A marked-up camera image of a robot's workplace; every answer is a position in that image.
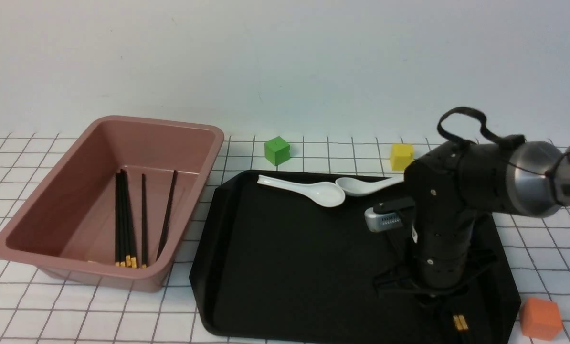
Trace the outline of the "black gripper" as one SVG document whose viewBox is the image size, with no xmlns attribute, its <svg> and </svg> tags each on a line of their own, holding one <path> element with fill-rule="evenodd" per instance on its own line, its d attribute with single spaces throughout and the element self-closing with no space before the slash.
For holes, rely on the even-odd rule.
<svg viewBox="0 0 570 344">
<path fill-rule="evenodd" d="M 497 255 L 471 248 L 477 213 L 491 207 L 491 146 L 446 142 L 409 165 L 405 185 L 415 204 L 416 277 L 432 290 L 494 283 Z M 373 277 L 375 292 L 416 292 L 407 264 Z"/>
</svg>

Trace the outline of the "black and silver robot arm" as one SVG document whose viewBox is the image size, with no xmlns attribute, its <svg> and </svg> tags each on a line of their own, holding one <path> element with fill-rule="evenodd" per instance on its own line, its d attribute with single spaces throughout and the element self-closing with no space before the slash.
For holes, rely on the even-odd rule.
<svg viewBox="0 0 570 344">
<path fill-rule="evenodd" d="M 471 247 L 482 214 L 546 218 L 570 207 L 570 146 L 447 142 L 409 165 L 403 185 L 414 214 L 395 213 L 416 239 L 401 264 L 374 277 L 375 291 L 451 294 L 497 260 L 492 250 Z"/>
</svg>

